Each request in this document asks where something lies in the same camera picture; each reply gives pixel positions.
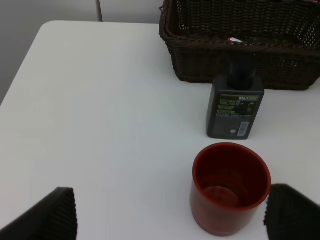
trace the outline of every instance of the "brown wicker basket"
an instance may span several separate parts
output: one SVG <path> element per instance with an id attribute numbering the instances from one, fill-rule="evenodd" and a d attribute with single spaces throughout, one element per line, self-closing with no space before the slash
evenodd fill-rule
<path id="1" fill-rule="evenodd" d="M 164 0 L 160 9 L 160 36 L 181 81 L 212 83 L 235 52 L 255 55 L 267 89 L 306 90 L 320 77 L 317 2 Z"/>

